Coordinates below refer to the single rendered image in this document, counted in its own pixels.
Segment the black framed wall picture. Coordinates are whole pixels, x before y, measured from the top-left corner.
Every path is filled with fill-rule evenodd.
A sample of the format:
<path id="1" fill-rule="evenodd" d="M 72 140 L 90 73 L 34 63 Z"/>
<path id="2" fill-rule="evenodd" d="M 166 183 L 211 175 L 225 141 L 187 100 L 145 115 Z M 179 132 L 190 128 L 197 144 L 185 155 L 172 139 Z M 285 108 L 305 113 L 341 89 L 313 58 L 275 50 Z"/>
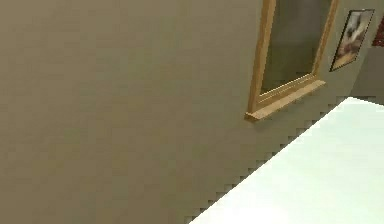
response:
<path id="1" fill-rule="evenodd" d="M 374 9 L 355 9 L 348 12 L 329 69 L 330 72 L 334 72 L 357 59 L 374 13 Z"/>

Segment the dark red wall picture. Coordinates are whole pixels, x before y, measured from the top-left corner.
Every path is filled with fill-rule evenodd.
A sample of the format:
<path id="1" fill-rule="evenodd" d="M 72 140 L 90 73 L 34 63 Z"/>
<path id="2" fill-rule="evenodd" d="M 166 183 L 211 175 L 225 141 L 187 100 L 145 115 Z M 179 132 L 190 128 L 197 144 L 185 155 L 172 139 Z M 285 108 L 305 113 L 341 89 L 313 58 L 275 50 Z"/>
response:
<path id="1" fill-rule="evenodd" d="M 378 26 L 372 45 L 375 47 L 384 47 L 384 16 L 382 17 Z"/>

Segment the wooden framed window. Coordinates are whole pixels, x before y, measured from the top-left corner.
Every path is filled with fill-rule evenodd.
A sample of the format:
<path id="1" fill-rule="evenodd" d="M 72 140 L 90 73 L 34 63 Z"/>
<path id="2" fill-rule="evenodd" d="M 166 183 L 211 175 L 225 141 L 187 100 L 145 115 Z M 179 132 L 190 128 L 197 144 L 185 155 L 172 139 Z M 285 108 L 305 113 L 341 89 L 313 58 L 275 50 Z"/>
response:
<path id="1" fill-rule="evenodd" d="M 323 26 L 314 62 L 311 71 L 304 76 L 296 78 L 286 84 L 280 85 L 265 93 L 262 92 L 262 85 L 265 79 L 265 70 L 270 50 L 273 23 L 276 18 L 278 0 L 263 0 L 260 26 L 256 50 L 254 54 L 252 79 L 249 90 L 249 98 L 244 119 L 255 122 L 266 119 L 273 113 L 292 104 L 300 98 L 313 93 L 325 85 L 318 75 L 320 62 L 324 55 L 330 30 L 335 20 L 335 14 L 340 0 L 330 0 L 329 9 L 326 14 L 326 21 Z"/>

